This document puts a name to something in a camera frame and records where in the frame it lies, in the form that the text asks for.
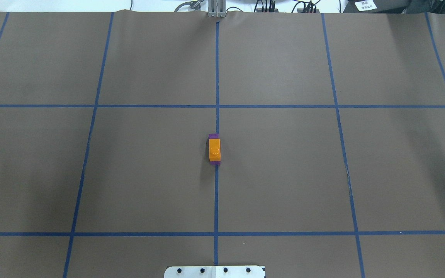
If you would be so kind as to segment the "aluminium frame post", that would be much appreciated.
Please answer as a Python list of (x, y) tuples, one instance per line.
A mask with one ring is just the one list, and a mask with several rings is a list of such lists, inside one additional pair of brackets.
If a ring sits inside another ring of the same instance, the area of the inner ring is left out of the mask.
[(207, 4), (209, 18), (226, 17), (226, 0), (207, 0)]

